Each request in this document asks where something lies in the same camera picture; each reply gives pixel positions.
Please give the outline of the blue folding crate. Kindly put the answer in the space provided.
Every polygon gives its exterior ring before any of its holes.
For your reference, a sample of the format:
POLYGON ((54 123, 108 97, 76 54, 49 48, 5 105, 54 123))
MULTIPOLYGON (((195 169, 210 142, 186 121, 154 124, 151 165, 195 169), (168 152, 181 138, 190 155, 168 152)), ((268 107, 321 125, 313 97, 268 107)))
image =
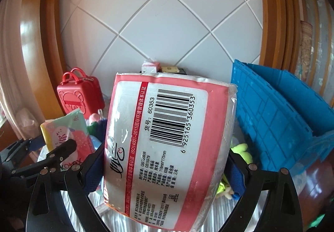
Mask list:
POLYGON ((263 170, 303 173, 333 150, 333 109, 286 70, 233 62, 236 118, 263 170))

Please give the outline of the rolled patterned rug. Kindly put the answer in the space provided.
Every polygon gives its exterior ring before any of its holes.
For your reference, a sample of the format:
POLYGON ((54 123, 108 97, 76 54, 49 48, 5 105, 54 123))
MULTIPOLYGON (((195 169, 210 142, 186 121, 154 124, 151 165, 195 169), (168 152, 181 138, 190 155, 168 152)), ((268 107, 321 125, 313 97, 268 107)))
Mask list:
POLYGON ((312 24, 301 21, 301 41, 298 52, 295 76, 306 82, 310 70, 312 49, 312 24))

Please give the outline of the small white pink box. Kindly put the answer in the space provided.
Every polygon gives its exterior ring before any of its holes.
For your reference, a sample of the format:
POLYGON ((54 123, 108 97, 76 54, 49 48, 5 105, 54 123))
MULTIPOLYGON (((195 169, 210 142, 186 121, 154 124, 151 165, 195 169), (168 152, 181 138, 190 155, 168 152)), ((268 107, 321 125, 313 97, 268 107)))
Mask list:
POLYGON ((158 61, 146 60, 142 64, 142 73, 158 73, 161 70, 161 64, 158 61))

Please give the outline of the pink tissue pack with barcode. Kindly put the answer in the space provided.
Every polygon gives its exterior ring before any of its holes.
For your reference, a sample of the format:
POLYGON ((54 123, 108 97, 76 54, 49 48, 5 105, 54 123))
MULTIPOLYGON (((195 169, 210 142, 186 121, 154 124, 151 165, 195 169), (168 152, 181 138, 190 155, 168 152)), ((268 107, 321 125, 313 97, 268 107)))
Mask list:
POLYGON ((104 202, 147 225, 161 204, 171 231, 197 231, 228 158, 233 84, 179 74, 117 74, 105 138, 104 202))

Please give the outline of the green frog plush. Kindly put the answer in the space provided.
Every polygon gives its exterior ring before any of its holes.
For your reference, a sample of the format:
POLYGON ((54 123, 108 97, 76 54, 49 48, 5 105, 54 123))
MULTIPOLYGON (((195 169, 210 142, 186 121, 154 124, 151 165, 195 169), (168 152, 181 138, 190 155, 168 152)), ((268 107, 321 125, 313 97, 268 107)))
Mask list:
POLYGON ((248 145, 246 143, 238 144, 231 148, 235 154, 239 154, 247 164, 253 163, 252 155, 247 151, 248 145))

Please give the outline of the black gift box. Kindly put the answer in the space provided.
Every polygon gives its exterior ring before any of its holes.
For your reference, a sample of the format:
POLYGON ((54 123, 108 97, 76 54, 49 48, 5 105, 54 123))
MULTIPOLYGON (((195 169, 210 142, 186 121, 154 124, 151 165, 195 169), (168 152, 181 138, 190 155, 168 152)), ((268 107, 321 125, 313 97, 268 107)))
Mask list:
POLYGON ((171 72, 170 74, 180 74, 180 75, 187 75, 186 69, 184 68, 178 68, 179 72, 171 72))

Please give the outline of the red bear suitcase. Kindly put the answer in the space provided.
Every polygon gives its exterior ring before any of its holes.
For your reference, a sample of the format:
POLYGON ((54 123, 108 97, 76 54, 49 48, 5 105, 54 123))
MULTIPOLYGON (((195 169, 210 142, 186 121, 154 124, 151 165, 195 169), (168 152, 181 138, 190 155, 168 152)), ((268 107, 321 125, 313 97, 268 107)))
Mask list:
POLYGON ((99 80, 88 76, 81 68, 63 74, 57 86, 58 98, 66 114, 80 109, 85 119, 105 108, 99 80))

